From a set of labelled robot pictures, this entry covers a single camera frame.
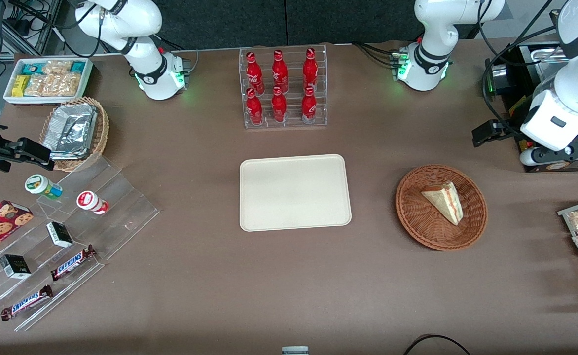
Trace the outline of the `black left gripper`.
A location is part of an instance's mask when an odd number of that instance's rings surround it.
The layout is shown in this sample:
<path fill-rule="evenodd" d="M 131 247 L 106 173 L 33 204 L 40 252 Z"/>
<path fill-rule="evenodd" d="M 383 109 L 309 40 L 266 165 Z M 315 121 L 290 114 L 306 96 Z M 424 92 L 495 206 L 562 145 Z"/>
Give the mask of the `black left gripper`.
<path fill-rule="evenodd" d="M 473 146 L 479 148 L 483 144 L 512 138 L 517 148 L 535 148 L 536 144 L 520 130 L 521 121 L 510 121 L 506 126 L 499 120 L 488 120 L 472 131 Z"/>

